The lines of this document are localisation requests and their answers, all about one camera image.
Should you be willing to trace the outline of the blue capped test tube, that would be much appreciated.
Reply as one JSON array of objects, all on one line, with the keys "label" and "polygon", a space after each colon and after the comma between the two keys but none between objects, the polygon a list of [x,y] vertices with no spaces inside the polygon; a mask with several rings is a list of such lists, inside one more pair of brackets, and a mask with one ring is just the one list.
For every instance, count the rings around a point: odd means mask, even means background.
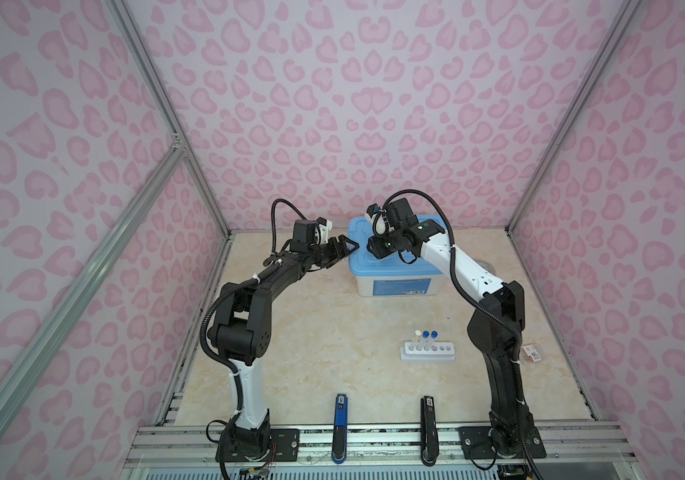
[{"label": "blue capped test tube", "polygon": [[438,336],[438,332],[435,330],[433,330],[430,333],[428,350],[430,350],[430,351],[436,350],[437,347],[435,346],[435,342],[436,342],[437,336]]},{"label": "blue capped test tube", "polygon": [[430,332],[428,330],[424,330],[424,332],[422,332],[422,340],[420,344],[423,350],[427,347],[428,340],[430,340]]}]

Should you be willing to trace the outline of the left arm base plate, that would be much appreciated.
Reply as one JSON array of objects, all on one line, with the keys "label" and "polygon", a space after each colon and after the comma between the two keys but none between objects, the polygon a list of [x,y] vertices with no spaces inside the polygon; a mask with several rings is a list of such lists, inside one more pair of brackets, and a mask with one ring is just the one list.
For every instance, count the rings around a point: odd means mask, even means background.
[{"label": "left arm base plate", "polygon": [[246,430],[234,428],[226,433],[218,452],[218,462],[294,462],[298,460],[300,430],[272,428],[268,430]]}]

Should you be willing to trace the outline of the cork stoppered test tube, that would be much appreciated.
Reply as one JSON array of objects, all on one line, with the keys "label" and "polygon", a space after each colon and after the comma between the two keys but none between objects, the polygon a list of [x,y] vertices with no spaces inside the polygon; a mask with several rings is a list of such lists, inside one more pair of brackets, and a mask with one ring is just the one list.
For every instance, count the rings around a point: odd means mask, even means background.
[{"label": "cork stoppered test tube", "polygon": [[418,350],[420,348],[420,344],[422,342],[422,334],[423,334],[423,331],[419,330],[419,329],[416,330],[416,332],[415,332],[415,339],[414,339],[414,342],[412,343],[412,346],[415,350]]}]

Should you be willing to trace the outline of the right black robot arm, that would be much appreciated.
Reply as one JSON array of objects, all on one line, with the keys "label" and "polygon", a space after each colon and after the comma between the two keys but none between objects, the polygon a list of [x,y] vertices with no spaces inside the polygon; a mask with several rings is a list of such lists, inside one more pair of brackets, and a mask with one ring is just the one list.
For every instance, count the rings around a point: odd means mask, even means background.
[{"label": "right black robot arm", "polygon": [[501,458],[530,460],[535,427],[520,371],[523,287],[482,268],[458,246],[442,210],[436,212],[440,220],[420,220],[404,197],[393,196],[382,206],[371,204],[365,214],[372,229],[367,251],[378,260],[404,253],[425,260],[443,273],[473,308],[466,332],[482,355],[489,381],[491,446]]}]

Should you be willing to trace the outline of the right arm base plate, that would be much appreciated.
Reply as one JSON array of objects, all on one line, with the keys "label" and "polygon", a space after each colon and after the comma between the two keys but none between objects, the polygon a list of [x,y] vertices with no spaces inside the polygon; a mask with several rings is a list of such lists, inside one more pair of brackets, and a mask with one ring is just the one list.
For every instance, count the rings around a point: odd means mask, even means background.
[{"label": "right arm base plate", "polygon": [[526,460],[525,452],[535,460],[547,456],[544,441],[536,427],[526,427],[523,434],[504,433],[490,425],[463,426],[457,430],[465,460]]}]

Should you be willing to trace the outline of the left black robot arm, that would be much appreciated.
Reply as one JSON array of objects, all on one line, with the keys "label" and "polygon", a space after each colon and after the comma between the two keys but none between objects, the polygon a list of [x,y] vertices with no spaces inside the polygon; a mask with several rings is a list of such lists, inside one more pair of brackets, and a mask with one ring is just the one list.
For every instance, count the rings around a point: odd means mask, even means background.
[{"label": "left black robot arm", "polygon": [[234,414],[218,439],[224,458],[236,452],[262,459],[270,451],[270,410],[264,400],[262,357],[272,341],[272,304],[306,274],[328,269],[360,248],[332,236],[332,222],[318,218],[294,222],[292,238],[264,260],[264,269],[240,283],[226,283],[204,314],[200,350],[228,368]]}]

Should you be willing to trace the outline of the blue plastic bin lid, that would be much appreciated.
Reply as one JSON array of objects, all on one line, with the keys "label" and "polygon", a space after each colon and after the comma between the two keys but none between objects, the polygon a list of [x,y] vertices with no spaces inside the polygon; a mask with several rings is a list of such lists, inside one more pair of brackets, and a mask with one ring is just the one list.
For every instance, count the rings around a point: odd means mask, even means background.
[{"label": "blue plastic bin lid", "polygon": [[368,240],[372,238],[372,228],[364,216],[353,218],[348,223],[347,236],[359,244],[358,250],[348,257],[350,271],[358,277],[405,277],[418,275],[441,275],[439,269],[422,258],[416,259],[410,253],[403,254],[404,263],[396,253],[384,259],[377,259],[367,250]]}]

